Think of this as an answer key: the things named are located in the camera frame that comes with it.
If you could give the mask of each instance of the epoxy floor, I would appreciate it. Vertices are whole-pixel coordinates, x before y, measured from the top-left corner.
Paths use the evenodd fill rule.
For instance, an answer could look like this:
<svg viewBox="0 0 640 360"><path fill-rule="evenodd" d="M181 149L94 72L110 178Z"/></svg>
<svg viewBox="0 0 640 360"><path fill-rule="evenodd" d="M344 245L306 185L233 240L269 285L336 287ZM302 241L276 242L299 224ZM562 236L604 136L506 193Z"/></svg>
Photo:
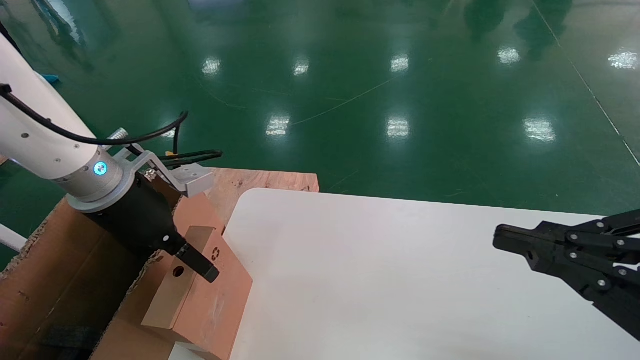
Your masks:
<svg viewBox="0 0 640 360"><path fill-rule="evenodd" d="M189 110L181 149L225 151L205 165L323 192L640 208L640 1L0 0L0 20L99 137ZM62 196L0 167L24 236Z"/></svg>

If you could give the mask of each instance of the white table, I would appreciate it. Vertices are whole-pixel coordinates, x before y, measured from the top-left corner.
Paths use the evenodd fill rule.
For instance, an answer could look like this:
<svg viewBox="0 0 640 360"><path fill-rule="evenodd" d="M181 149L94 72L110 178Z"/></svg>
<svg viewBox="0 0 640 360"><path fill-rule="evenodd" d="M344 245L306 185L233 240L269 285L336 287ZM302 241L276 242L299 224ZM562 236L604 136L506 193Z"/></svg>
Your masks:
<svg viewBox="0 0 640 360"><path fill-rule="evenodd" d="M225 233L254 281L231 360L635 359L563 281L492 245L499 224L594 218L250 190Z"/></svg>

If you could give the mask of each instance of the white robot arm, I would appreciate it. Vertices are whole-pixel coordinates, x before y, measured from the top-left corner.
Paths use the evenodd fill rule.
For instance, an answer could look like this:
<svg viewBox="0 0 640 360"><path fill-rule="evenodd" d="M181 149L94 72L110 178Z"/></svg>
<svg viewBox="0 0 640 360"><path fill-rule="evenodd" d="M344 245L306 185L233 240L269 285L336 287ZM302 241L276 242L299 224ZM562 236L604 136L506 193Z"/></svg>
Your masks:
<svg viewBox="0 0 640 360"><path fill-rule="evenodd" d="M141 174L148 167L187 197L212 186L211 172L197 162L220 157L220 151L161 159L137 144L173 128L177 133L187 115L137 138L128 138L121 129L109 139L96 139L55 89L0 36L0 154L62 187L73 208L135 254L146 257L165 250L213 282L218 269L177 232L166 199ZM126 148L111 156L110 145Z"/></svg>

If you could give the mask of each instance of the cardboard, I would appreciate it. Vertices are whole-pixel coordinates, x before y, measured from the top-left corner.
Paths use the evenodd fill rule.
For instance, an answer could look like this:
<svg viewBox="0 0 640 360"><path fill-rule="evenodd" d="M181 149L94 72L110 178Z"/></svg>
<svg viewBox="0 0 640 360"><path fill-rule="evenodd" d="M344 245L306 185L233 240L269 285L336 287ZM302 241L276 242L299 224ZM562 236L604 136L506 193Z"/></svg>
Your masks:
<svg viewBox="0 0 640 360"><path fill-rule="evenodd" d="M191 225L213 228L217 234L221 234L224 229L204 194L190 199L182 198L173 213L173 221L183 236L187 235ZM174 342L168 341L141 323L174 260L173 256L159 252L155 259L145 265L142 274L129 289L122 306L93 351L91 360L169 358Z"/></svg>
<svg viewBox="0 0 640 360"><path fill-rule="evenodd" d="M213 228L192 226L186 239L213 260L220 275L210 284L174 259L142 325L204 359L227 360L253 281Z"/></svg>

